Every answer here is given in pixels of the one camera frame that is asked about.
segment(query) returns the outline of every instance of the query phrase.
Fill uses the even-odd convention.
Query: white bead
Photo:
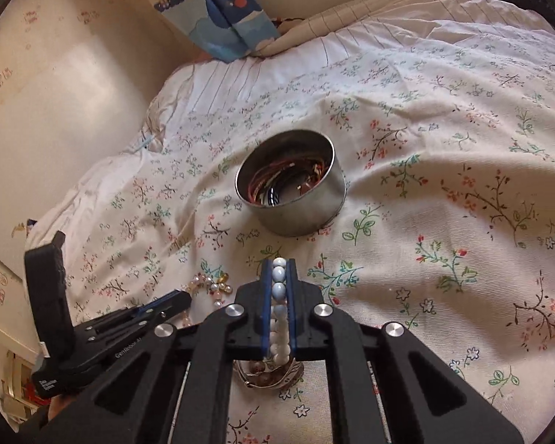
[[[287,308],[285,305],[275,305],[272,307],[272,312],[278,320],[287,319]]]
[[[287,364],[287,362],[290,360],[290,356],[284,355],[284,354],[275,354],[273,356],[273,361],[277,364],[277,365],[285,365]]]
[[[288,356],[290,355],[290,346],[288,344],[281,343],[272,344],[269,348],[269,351],[273,356],[277,354]]]
[[[286,298],[286,286],[281,282],[276,282],[272,286],[272,296],[277,302],[283,302]]]
[[[278,257],[273,259],[273,266],[274,267],[285,267],[286,266],[286,259],[283,257]]]
[[[286,280],[286,269],[283,267],[274,267],[272,270],[272,279],[274,282],[283,282]]]
[[[290,355],[290,346],[288,344],[278,344],[276,348],[276,354]]]

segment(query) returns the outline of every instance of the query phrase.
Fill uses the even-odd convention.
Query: light blue bead
[[[286,266],[286,259],[283,257],[278,257],[273,259],[273,266],[274,267],[285,267]]]
[[[272,270],[272,279],[274,282],[283,282],[286,280],[286,269],[283,267],[274,267]]]
[[[274,283],[272,287],[272,296],[276,299],[276,302],[283,302],[286,298],[286,286],[281,282]]]
[[[273,313],[275,314],[276,319],[285,319],[287,317],[287,308],[285,305],[274,305]]]

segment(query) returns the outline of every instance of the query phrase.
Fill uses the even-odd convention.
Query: floral bedsheet
[[[234,191],[244,157],[290,128],[327,134],[349,186],[300,238],[266,231]],[[555,32],[501,2],[403,0],[263,62],[187,66],[133,150],[87,173],[29,245],[57,229],[76,322],[197,272],[237,288],[262,259],[296,258],[326,301],[404,323],[532,442],[555,413]],[[211,311],[195,296],[194,322]],[[308,363],[287,391],[235,378],[226,442],[324,444],[329,422],[324,366]]]

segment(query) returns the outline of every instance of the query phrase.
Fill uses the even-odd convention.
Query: metal tin
[[[247,187],[255,173],[280,158],[301,153],[319,154],[327,165],[321,181],[305,194],[273,206],[256,205],[246,199]],[[235,187],[238,197],[270,231],[284,237],[311,234],[329,222],[341,209],[346,182],[333,143],[312,130],[290,130],[270,137],[245,159],[238,169]]]

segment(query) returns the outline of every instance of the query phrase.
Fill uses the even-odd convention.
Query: white duvet
[[[356,320],[404,323],[532,442],[555,413],[555,32],[491,0],[360,0],[297,31],[326,36],[176,71],[133,150],[96,164],[28,245],[66,233],[75,322],[295,258]],[[234,191],[244,157],[291,128],[327,134],[349,182],[339,216],[301,238],[266,231]],[[194,322],[211,311],[195,296]],[[235,379],[227,443],[330,440],[321,363],[284,392]]]

